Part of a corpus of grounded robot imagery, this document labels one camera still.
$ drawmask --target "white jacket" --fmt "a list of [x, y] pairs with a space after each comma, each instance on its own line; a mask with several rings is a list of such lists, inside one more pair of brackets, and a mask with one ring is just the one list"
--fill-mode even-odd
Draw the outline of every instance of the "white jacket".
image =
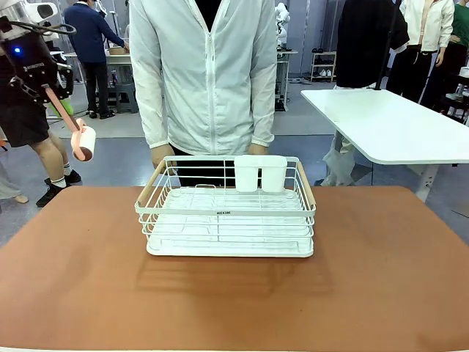
[[211, 33], [195, 0], [132, 0], [130, 55], [150, 148], [237, 155], [273, 141], [274, 0], [221, 0]]
[[[410, 41], [408, 45], [418, 45], [422, 27], [425, 0], [403, 0], [401, 12], [407, 22]], [[453, 0], [435, 0], [426, 18], [422, 51], [437, 51], [446, 48], [453, 32]]]

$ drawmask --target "brown table mat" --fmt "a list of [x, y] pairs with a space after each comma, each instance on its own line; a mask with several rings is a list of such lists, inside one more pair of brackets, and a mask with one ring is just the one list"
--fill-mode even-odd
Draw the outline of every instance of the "brown table mat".
[[0, 346], [469, 346], [469, 249], [410, 191], [315, 188], [309, 259], [152, 257], [140, 188], [72, 187], [0, 249]]

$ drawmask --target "dish rack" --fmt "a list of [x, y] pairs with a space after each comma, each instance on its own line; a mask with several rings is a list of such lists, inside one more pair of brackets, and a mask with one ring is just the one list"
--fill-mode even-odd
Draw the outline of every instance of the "dish rack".
[[[260, 188], [240, 193], [228, 187], [227, 183], [235, 179], [234, 160], [234, 156], [170, 156], [160, 162], [135, 204], [150, 254], [205, 257], [313, 254], [316, 201], [298, 158], [287, 158], [285, 189], [279, 193], [266, 193]], [[219, 166], [209, 167], [222, 169], [219, 173], [223, 175], [210, 175], [210, 179], [219, 178], [223, 186], [180, 187], [178, 166], [174, 165], [178, 161], [217, 163]]]

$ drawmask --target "green object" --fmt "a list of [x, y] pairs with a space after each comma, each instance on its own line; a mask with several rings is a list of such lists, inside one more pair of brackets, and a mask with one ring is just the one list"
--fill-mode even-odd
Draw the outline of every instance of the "green object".
[[469, 8], [459, 4], [454, 5], [453, 34], [458, 36], [461, 44], [469, 48]]
[[[62, 103], [62, 105], [64, 106], [65, 108], [65, 111], [70, 115], [70, 116], [73, 116], [73, 106], [72, 104], [70, 104], [70, 99], [64, 99], [64, 100], [61, 100], [60, 103]], [[52, 103], [49, 103], [49, 107], [52, 109], [52, 111], [54, 112], [54, 114], [57, 116], [57, 117], [61, 117], [59, 112], [56, 110], [56, 108], [53, 106]]]

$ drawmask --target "hand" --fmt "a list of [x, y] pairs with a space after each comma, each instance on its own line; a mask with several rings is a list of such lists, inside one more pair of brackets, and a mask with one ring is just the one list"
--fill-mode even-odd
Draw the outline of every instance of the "hand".
[[440, 66], [441, 66], [441, 64], [443, 63], [444, 57], [445, 57], [445, 53], [441, 53], [441, 52], [440, 52], [440, 53], [438, 54], [438, 56], [437, 56], [437, 61], [436, 61], [436, 63], [435, 63], [435, 66], [436, 66], [436, 67], [440, 67]]
[[[169, 144], [163, 144], [160, 147], [156, 147], [152, 149], [152, 162], [153, 167], [157, 167], [160, 162], [165, 158], [165, 156], [172, 156], [174, 155], [173, 148]], [[162, 168], [161, 173], [163, 174], [166, 170], [166, 165]]]
[[461, 38], [453, 34], [452, 36], [450, 36], [449, 40], [453, 43], [459, 43], [461, 41]]
[[260, 144], [251, 143], [249, 146], [250, 155], [267, 155], [268, 149]]

